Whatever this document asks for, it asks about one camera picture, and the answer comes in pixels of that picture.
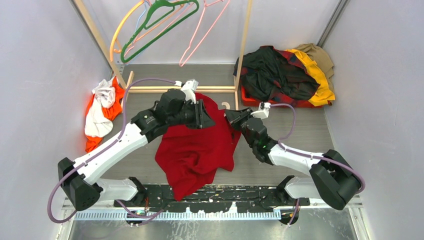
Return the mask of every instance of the red garment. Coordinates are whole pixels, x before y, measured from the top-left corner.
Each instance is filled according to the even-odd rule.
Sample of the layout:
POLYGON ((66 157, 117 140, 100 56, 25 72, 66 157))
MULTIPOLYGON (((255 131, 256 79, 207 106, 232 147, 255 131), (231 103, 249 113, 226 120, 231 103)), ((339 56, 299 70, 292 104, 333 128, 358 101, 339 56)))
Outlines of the red garment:
MULTIPOLYGON (((122 113, 122 107, 120 104, 121 99, 124 97, 125 90, 122 89, 117 81, 117 77, 115 76, 112 81, 112 86, 115 88, 115 102, 113 105, 109 108, 102 107, 101 111, 103 112, 103 115, 105 118, 113 121, 116 116, 118 116, 120 113, 122 113)), ((90 102, 87 105, 87 109, 85 110, 85 115, 89 113, 90 108, 93 105, 94 101, 94 94, 91 97, 90 102)), ((89 153, 96 149, 100 143, 102 142, 103 138, 98 136, 87 136, 87 142, 85 143, 85 152, 89 153)))
POLYGON ((196 93, 196 98, 203 99, 215 126, 204 129, 189 129, 185 125, 169 127, 155 157, 177 201, 211 184, 218 168, 233 170, 233 154, 241 135, 231 128, 224 117, 225 111, 219 110, 212 99, 200 93, 196 93))

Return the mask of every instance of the beige garment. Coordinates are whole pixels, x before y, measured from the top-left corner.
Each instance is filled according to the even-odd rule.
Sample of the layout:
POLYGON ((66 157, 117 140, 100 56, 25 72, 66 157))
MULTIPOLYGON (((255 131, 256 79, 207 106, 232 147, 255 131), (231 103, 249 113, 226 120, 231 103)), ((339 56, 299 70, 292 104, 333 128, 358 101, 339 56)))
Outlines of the beige garment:
POLYGON ((313 43, 300 44, 294 49, 306 53, 310 57, 310 59, 316 62, 318 67, 324 73, 325 78, 327 79, 328 88, 334 93, 334 87, 331 79, 334 75, 334 64, 333 61, 331 61, 330 56, 327 54, 327 52, 313 43))

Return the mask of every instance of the gray wall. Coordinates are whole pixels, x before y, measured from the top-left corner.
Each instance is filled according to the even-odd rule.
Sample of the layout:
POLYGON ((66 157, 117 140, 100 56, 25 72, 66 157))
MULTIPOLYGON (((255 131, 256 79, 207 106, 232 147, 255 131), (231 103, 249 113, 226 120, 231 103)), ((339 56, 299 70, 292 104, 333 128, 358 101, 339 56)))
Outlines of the gray wall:
POLYGON ((0 239, 54 239, 57 163, 84 153, 85 107, 109 68, 67 0, 4 1, 0 32, 0 239))
MULTIPOLYGON (((206 9, 203 21, 199 26, 193 49, 215 21, 225 4, 224 0, 206 9)), ((140 0, 85 0, 91 10, 94 20, 100 26, 103 37, 108 45, 112 40, 119 23, 125 14, 140 0)), ((134 64, 167 64, 178 63, 199 22, 204 0, 198 0, 198 12, 190 16, 170 32, 158 39, 147 48, 134 64)), ((246 16, 247 0, 231 0, 228 8, 222 14, 214 28, 205 38, 202 45, 190 58, 189 63, 235 63, 240 54, 243 26, 246 16)), ((316 43, 324 31, 328 20, 337 5, 338 0, 254 0, 252 4, 248 37, 245 52, 249 53, 261 45, 274 45, 279 49, 294 48, 299 43, 316 43)), ((123 45, 133 35, 137 19, 144 11, 140 6, 125 22, 118 40, 123 45)), ((162 7, 152 19, 166 13, 167 7, 162 7)), ((137 49, 153 39, 171 22, 164 23, 149 35, 137 42, 137 49)))
POLYGON ((423 239, 424 2, 353 0, 324 49, 335 146, 367 183, 375 239, 423 239))

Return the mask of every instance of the wooden rack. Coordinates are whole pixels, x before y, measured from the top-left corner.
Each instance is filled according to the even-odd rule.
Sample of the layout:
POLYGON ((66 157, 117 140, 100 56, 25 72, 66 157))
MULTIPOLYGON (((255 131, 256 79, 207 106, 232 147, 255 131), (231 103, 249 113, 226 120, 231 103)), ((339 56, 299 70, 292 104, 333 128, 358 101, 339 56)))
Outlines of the wooden rack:
MULTIPOLYGON (((106 45, 105 40, 103 39, 98 27, 96 26, 96 23, 93 21, 92 16, 87 10, 87 7, 84 4, 84 1, 83 0, 73 0, 73 1, 75 3, 76 8, 79 10, 82 18, 84 19, 85 23, 87 24, 88 29, 91 31, 91 34, 93 35, 94 40, 97 42, 104 57, 109 63, 109 66, 113 71, 113 74, 116 75, 116 78, 119 84, 121 85, 123 89, 127 89, 127 86, 129 86, 131 82, 133 81, 134 72, 133 71, 130 72, 128 81, 125 83, 119 71, 118 66, 115 64, 115 62, 110 61, 109 59, 109 48, 106 45)), ((239 56, 239 61, 237 66, 237 74, 234 77, 234 85, 232 86, 231 85, 230 86, 201 86, 200 85, 197 87, 197 91, 201 93, 234 93, 236 110, 239 109, 238 90, 239 90, 239 83, 240 83, 240 73, 242 70, 243 55, 245 52, 246 38, 248 35, 249 19, 250 19, 251 10, 252 10, 252 2, 253 0, 247 1, 246 17, 244 19, 243 35, 241 38, 240 56, 239 56)), ((178 88, 178 87, 177 86, 132 86, 128 90, 128 92, 129 93, 164 93, 171 88, 178 88)))

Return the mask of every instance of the orange cloth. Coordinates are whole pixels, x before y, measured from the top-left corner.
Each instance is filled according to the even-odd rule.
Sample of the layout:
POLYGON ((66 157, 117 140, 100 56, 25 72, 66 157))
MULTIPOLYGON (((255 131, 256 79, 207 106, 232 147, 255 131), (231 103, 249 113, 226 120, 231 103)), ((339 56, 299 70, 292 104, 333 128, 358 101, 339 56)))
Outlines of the orange cloth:
MULTIPOLYGON (((125 90, 119 86, 116 76, 113 78, 112 86, 115 88, 115 94, 116 94, 115 103, 109 108, 103 107, 101 109, 104 117, 111 121, 113 121, 116 118, 116 116, 122 113, 122 107, 121 107, 120 101, 124 97, 124 93, 125 93, 125 90)), ((87 109, 85 110, 86 116, 89 113, 91 106, 93 105, 93 101, 94 101, 94 94, 87 105, 87 109)), ((86 137, 88 140, 87 140, 87 143, 85 143, 85 152, 87 153, 96 149, 103 140, 102 137, 92 137, 87 135, 86 137)))

